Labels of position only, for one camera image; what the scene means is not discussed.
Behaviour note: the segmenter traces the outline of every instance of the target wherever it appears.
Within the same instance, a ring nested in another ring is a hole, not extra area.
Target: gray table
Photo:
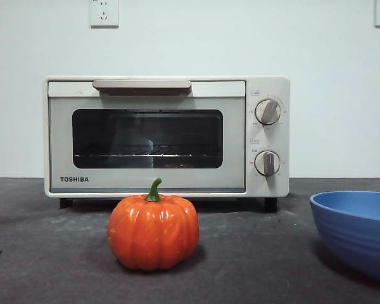
[[[262,201],[196,201],[200,240],[169,271],[127,270],[106,226],[116,202],[59,209],[42,179],[0,179],[0,304],[380,303],[380,282],[321,243],[311,194],[380,191],[380,179],[291,179],[277,213]]]

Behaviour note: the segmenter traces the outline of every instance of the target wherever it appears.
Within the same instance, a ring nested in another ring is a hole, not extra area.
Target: white toaster oven
[[[48,77],[45,192],[190,198],[289,191],[289,80],[284,77]]]

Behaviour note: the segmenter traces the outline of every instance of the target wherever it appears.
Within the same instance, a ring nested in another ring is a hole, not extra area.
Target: temperature knob
[[[255,168],[264,176],[274,175],[280,168],[278,155],[271,151],[263,151],[255,158]]]
[[[256,119],[263,125],[272,125],[280,118],[280,106],[276,100],[265,99],[255,108]]]

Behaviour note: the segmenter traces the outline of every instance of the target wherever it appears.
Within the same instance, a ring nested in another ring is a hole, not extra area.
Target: pumpkin stem
[[[145,197],[147,201],[160,201],[160,197],[158,194],[158,186],[161,182],[162,180],[160,179],[160,177],[158,177],[157,179],[153,181],[152,186],[151,186],[151,191]]]

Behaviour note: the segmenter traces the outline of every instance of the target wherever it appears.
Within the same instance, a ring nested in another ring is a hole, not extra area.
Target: blue bowl
[[[310,201],[326,246],[354,269],[380,279],[380,192],[326,192]]]

